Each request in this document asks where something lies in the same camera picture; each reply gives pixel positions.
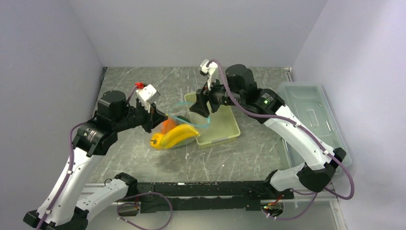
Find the clear zip bag blue zipper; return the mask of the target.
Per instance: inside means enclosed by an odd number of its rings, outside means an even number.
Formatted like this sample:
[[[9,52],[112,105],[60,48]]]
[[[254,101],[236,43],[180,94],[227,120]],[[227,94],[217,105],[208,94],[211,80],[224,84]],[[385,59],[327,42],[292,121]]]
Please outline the clear zip bag blue zipper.
[[[192,112],[192,102],[179,102],[166,114],[167,119],[152,129],[148,139],[154,150],[184,146],[201,137],[211,123],[209,117]]]

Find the yellow bell pepper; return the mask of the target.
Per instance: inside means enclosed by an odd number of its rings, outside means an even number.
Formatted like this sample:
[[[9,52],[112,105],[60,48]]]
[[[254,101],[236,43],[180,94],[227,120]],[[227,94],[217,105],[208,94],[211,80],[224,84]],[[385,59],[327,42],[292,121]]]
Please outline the yellow bell pepper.
[[[153,133],[149,141],[150,146],[157,150],[163,149],[163,146],[161,145],[163,137],[164,135],[162,133]]]

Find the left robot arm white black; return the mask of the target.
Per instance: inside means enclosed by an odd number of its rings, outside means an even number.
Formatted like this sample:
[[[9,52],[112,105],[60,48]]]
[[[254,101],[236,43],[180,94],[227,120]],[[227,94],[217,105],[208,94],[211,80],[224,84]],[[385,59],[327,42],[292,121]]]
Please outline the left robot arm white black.
[[[139,190],[137,179],[122,172],[91,196],[80,199],[96,166],[118,140],[121,131],[142,127],[146,132],[167,119],[156,107],[159,92],[152,86],[136,90],[136,105],[131,106],[124,92],[105,92],[97,102],[93,117],[75,126],[69,136],[69,157],[51,193],[23,221],[38,230],[83,230],[112,202],[132,201]]]

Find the pale yellow plastic basket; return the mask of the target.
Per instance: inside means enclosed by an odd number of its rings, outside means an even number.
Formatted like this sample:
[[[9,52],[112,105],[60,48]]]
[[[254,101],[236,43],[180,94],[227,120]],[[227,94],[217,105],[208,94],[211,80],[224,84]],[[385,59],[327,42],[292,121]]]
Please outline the pale yellow plastic basket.
[[[217,112],[210,113],[208,118],[192,112],[189,116],[190,121],[197,125],[196,129],[201,134],[194,138],[192,143],[200,148],[233,141],[241,134],[230,106],[220,106]]]

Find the yellow banana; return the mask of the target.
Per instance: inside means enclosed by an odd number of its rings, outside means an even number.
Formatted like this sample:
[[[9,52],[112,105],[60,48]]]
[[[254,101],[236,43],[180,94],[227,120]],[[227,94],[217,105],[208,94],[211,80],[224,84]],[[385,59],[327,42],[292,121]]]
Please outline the yellow banana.
[[[164,135],[161,145],[163,149],[170,149],[189,138],[199,137],[200,132],[192,125],[182,124]]]

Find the orange tangerine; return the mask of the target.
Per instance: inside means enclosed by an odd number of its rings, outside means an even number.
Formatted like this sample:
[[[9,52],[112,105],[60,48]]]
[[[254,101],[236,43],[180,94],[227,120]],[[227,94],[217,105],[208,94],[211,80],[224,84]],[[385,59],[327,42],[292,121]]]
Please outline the orange tangerine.
[[[161,127],[160,127],[161,133],[167,134],[169,131],[174,129],[176,126],[177,126],[177,122],[172,118],[168,118],[167,120],[165,120],[164,122],[161,123]]]

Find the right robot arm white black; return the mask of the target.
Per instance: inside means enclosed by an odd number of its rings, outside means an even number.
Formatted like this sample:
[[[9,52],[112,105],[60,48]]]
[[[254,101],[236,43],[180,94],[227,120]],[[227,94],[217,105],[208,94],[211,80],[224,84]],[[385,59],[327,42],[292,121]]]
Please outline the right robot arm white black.
[[[266,197],[275,199],[282,191],[294,188],[321,192],[330,183],[346,157],[345,150],[333,148],[316,137],[276,92],[259,88],[252,70],[243,64],[232,65],[224,73],[226,83],[221,83],[216,77],[218,65],[206,59],[200,72],[207,82],[196,92],[190,111],[208,117],[220,106],[237,106],[279,134],[303,158],[298,166],[270,173],[264,185]]]

